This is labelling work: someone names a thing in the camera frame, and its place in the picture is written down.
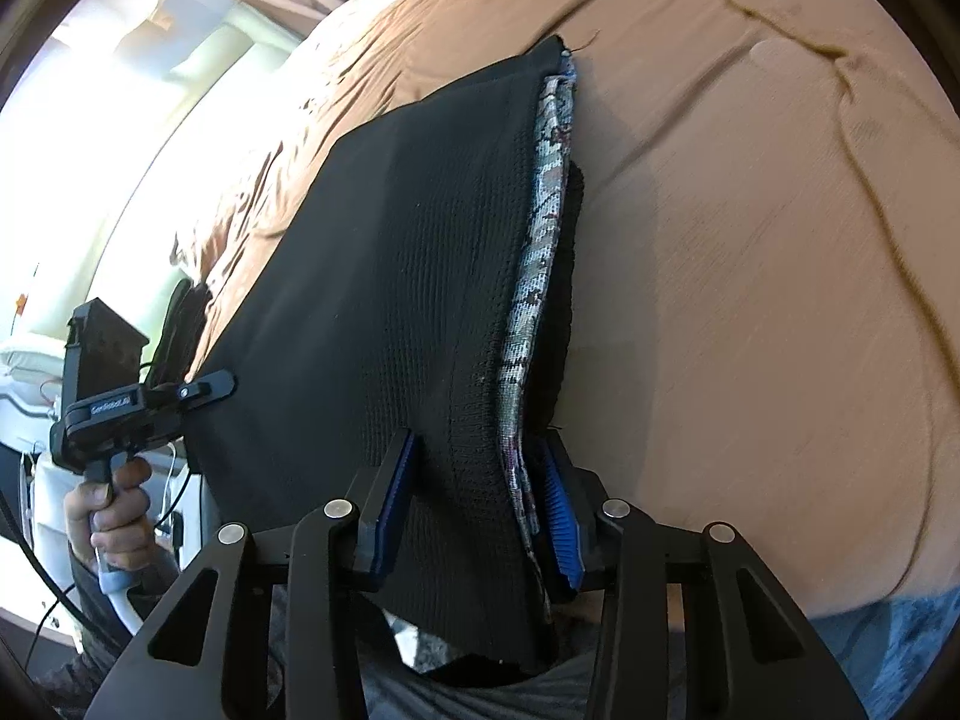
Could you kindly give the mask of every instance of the blue rubber grip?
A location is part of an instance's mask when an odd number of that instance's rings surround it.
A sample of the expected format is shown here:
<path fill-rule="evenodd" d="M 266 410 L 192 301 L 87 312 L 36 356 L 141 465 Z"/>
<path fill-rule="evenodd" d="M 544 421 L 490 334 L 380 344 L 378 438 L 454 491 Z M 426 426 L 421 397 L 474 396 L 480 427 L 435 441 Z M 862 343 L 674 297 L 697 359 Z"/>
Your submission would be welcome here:
<path fill-rule="evenodd" d="M 98 485 L 107 485 L 109 487 L 109 500 L 112 501 L 115 495 L 113 489 L 113 473 L 110 469 L 109 460 L 97 460 L 89 463 L 83 471 L 83 480 L 93 482 Z M 94 514 L 90 514 L 90 533 L 96 531 L 93 525 Z M 109 595 L 120 590 L 126 590 L 137 584 L 138 577 L 136 573 L 124 571 L 115 565 L 107 562 L 107 555 L 99 547 L 94 550 L 97 556 L 97 578 L 100 582 L 100 591 L 104 595 Z"/>

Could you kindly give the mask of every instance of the peach fabric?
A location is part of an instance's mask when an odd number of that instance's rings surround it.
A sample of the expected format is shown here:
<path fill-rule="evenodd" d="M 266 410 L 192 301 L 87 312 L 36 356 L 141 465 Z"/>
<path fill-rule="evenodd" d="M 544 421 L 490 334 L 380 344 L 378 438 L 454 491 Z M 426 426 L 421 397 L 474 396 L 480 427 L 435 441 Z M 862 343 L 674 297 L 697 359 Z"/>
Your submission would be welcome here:
<path fill-rule="evenodd" d="M 222 200 L 198 362 L 340 135 L 551 33 L 586 180 L 571 456 L 733 523 L 811 614 L 960 583 L 960 122 L 873 0 L 400 0 L 309 40 Z"/>

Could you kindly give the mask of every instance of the folded black clothing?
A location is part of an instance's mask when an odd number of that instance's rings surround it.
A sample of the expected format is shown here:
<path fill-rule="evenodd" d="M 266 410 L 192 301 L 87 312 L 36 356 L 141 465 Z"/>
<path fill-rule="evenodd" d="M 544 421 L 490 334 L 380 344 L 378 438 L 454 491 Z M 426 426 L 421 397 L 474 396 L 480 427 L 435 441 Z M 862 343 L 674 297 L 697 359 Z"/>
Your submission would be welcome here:
<path fill-rule="evenodd" d="M 376 602 L 531 667 L 544 599 L 498 448 L 497 374 L 538 98 L 562 53 L 548 38 L 340 138 L 203 364 L 232 371 L 235 394 L 185 429 L 224 519 L 253 531 L 343 496 L 412 429 L 424 459 Z"/>

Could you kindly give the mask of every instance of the finger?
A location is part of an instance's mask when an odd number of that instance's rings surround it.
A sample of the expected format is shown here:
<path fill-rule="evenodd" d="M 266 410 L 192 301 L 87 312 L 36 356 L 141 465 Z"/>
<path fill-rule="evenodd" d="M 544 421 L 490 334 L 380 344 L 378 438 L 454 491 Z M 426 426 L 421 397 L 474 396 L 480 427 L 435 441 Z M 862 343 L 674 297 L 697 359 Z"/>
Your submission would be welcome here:
<path fill-rule="evenodd" d="M 112 504 L 93 515 L 93 529 L 112 531 L 114 528 L 122 528 L 143 517 L 149 509 L 150 496 L 141 488 L 121 490 Z"/>
<path fill-rule="evenodd" d="M 138 571 L 146 568 L 154 561 L 154 547 L 145 547 L 136 552 L 121 552 L 119 554 L 107 554 L 107 562 L 124 571 Z"/>
<path fill-rule="evenodd" d="M 90 512 L 107 506 L 109 493 L 107 485 L 83 482 L 64 496 L 64 515 L 71 522 L 86 522 Z"/>
<path fill-rule="evenodd" d="M 136 552 L 151 546 L 152 543 L 154 543 L 154 529 L 147 522 L 146 517 L 141 517 L 137 522 L 122 528 L 93 533 L 93 536 L 90 536 L 90 546 L 108 554 Z"/>
<path fill-rule="evenodd" d="M 117 490 L 132 490 L 146 482 L 154 470 L 143 458 L 133 458 L 126 461 L 116 471 L 113 471 L 113 485 Z"/>

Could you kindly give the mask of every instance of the human hand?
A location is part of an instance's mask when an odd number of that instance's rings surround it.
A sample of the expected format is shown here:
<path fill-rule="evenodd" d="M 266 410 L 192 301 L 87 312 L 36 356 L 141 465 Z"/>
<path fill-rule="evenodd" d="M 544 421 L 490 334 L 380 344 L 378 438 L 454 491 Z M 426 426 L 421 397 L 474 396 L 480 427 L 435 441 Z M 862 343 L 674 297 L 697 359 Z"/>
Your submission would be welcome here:
<path fill-rule="evenodd" d="M 66 494 L 70 548 L 91 571 L 96 572 L 96 548 L 104 551 L 108 563 L 126 571 L 136 571 L 152 561 L 157 545 L 154 527 L 147 519 L 150 498 L 140 488 L 151 474 L 147 461 L 133 458 L 114 471 L 112 500 L 107 485 L 93 482 L 83 482 Z M 90 532 L 90 514 L 95 533 Z"/>

